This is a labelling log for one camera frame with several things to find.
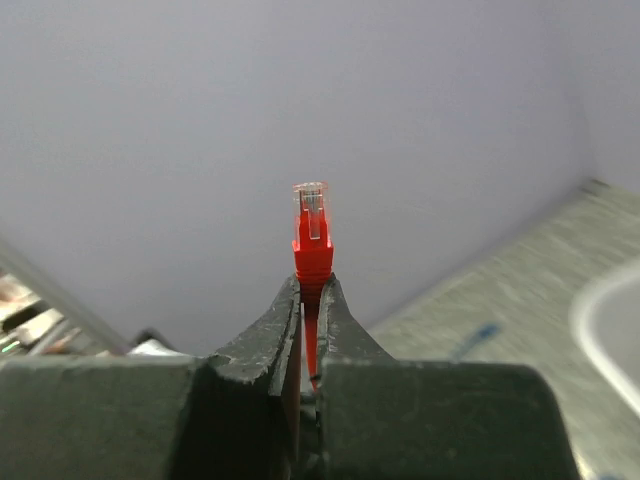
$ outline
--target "white wall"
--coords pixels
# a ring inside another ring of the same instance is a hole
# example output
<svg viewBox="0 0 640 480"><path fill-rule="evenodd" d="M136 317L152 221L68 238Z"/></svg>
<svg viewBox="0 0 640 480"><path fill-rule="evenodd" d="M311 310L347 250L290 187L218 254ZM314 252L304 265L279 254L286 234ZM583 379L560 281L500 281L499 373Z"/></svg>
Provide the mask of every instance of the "white wall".
<svg viewBox="0 0 640 480"><path fill-rule="evenodd" d="M640 193L640 3L546 2L573 68L596 177Z"/></svg>
<svg viewBox="0 0 640 480"><path fill-rule="evenodd" d="M122 337L204 353L267 308L291 184L324 179L380 319L586 173L538 7L4 2L0 235Z"/></svg>

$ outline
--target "gray floor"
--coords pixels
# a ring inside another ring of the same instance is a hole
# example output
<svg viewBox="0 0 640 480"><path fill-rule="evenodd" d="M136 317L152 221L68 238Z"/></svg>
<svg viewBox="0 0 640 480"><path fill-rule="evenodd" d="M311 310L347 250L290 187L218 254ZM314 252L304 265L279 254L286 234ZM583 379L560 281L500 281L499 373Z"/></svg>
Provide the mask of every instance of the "gray floor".
<svg viewBox="0 0 640 480"><path fill-rule="evenodd" d="M535 367L556 393L585 478L640 479L640 418L569 331L575 294L640 256L640 197L594 182L555 216L372 330L398 358L445 359L487 324L468 361Z"/></svg>

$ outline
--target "gray wall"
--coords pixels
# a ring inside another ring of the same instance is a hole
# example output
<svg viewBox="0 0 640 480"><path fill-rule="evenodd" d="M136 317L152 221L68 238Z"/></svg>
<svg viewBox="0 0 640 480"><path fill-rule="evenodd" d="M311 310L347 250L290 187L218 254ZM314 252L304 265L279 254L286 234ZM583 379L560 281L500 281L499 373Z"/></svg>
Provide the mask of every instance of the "gray wall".
<svg viewBox="0 0 640 480"><path fill-rule="evenodd" d="M586 174L538 7L4 2L0 235L123 337L204 353L292 271L291 184L323 179L383 318Z"/></svg>
<svg viewBox="0 0 640 480"><path fill-rule="evenodd" d="M640 193L640 3L546 0L607 183Z"/></svg>

